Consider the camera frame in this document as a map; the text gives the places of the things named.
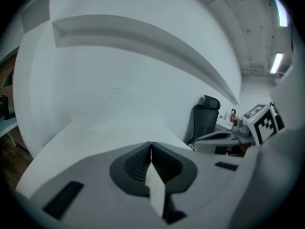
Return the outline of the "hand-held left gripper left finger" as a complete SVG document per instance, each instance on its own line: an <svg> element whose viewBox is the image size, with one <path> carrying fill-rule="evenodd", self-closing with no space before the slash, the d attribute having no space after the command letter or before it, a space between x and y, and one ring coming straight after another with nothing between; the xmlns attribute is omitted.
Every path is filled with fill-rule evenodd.
<svg viewBox="0 0 305 229"><path fill-rule="evenodd" d="M166 229L145 184L151 143L88 156L31 197L57 229Z"/></svg>

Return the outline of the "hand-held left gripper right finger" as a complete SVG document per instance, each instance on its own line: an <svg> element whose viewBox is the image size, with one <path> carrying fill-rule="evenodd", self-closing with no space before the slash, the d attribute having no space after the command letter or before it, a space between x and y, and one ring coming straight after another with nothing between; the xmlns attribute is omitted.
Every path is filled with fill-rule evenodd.
<svg viewBox="0 0 305 229"><path fill-rule="evenodd" d="M151 229L229 229L238 203L229 185L240 160L153 142L151 161L151 201L161 214Z"/></svg>

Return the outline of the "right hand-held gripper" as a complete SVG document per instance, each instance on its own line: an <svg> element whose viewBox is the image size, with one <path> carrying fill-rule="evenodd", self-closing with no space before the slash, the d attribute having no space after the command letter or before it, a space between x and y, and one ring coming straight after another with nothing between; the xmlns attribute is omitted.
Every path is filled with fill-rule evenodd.
<svg viewBox="0 0 305 229"><path fill-rule="evenodd" d="M258 104L233 122L232 131L217 131L196 139L194 147L205 154L238 154L242 147L261 145L278 133L271 106Z"/></svg>

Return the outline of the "black mesh office chair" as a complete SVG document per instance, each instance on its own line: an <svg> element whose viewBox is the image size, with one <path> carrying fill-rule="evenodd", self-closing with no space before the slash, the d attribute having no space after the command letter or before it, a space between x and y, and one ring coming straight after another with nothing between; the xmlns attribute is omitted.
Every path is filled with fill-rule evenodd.
<svg viewBox="0 0 305 229"><path fill-rule="evenodd" d="M194 145L197 138L215 131L221 104L218 99L204 95L191 111L191 138L187 145Z"/></svg>

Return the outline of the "white table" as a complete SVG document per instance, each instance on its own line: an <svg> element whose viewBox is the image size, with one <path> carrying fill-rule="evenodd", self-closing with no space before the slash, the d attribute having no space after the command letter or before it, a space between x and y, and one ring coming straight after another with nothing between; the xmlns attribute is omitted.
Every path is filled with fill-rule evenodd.
<svg viewBox="0 0 305 229"><path fill-rule="evenodd" d="M164 125L154 122L117 122L108 132L91 132L93 123L73 121L34 157L19 180L16 191L30 198L45 182L79 160L123 146L161 142L189 149Z"/></svg>

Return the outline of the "person's white shirt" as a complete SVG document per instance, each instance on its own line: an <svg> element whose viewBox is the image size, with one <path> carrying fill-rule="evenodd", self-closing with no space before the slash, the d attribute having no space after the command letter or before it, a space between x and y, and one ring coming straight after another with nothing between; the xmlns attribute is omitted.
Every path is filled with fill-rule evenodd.
<svg viewBox="0 0 305 229"><path fill-rule="evenodd" d="M270 96L284 128L260 147L229 229L300 229L305 214L305 43L291 25L293 63Z"/></svg>

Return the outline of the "white desk with curved legs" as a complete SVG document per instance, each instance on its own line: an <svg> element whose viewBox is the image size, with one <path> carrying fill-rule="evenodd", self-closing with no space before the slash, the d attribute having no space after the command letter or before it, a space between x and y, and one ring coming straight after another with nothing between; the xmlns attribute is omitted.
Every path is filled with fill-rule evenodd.
<svg viewBox="0 0 305 229"><path fill-rule="evenodd" d="M0 118L0 138L7 134L9 131L18 126L16 117L5 120L4 117Z"/></svg>

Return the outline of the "long ceiling light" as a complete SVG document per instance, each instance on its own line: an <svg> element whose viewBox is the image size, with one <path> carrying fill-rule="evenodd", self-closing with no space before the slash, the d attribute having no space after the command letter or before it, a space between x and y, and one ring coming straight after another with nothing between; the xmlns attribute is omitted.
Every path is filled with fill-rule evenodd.
<svg viewBox="0 0 305 229"><path fill-rule="evenodd" d="M275 74L281 64L283 53L277 52L270 73Z"/></svg>

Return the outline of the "black flask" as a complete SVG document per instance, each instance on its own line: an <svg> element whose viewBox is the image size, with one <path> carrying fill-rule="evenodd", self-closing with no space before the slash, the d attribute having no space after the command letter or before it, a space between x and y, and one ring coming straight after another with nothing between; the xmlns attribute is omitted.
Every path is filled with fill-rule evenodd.
<svg viewBox="0 0 305 229"><path fill-rule="evenodd" d="M5 120L9 120L15 117L15 113L10 113L8 106L8 97L4 95L0 96L0 104L3 109L3 115Z"/></svg>

